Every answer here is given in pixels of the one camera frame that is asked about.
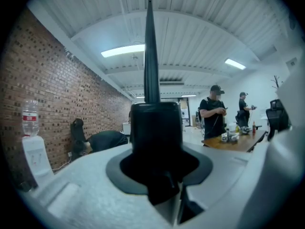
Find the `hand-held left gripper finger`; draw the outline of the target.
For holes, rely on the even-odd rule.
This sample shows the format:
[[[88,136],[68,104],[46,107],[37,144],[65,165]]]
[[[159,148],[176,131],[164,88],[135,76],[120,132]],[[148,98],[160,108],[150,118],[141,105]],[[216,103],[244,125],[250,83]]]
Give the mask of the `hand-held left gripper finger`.
[[[162,102],[153,3],[148,1],[144,51],[144,103],[131,107],[133,165],[131,178],[144,184],[149,201],[161,204],[179,193],[183,178],[199,161],[183,150],[180,110]]]

